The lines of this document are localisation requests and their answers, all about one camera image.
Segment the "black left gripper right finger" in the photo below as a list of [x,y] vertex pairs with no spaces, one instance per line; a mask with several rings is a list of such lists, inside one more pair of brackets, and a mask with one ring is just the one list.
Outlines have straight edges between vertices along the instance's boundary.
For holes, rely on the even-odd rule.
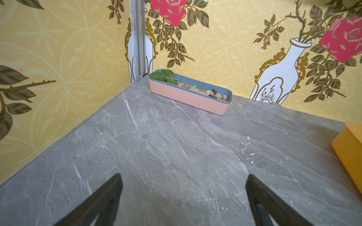
[[257,226],[311,226],[307,219],[277,196],[255,175],[248,175],[245,185],[249,205]]

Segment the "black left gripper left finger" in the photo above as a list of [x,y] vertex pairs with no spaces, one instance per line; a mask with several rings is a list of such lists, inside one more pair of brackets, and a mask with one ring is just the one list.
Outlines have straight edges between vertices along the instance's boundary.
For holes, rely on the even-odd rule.
[[115,223],[121,193],[122,177],[111,177],[78,207],[59,220],[56,226],[112,226]]

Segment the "yellow plastic storage box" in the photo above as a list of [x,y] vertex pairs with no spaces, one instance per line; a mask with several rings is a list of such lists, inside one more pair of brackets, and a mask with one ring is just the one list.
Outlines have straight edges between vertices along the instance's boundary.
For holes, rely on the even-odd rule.
[[345,122],[344,129],[332,141],[332,148],[359,191],[362,190],[362,125]]

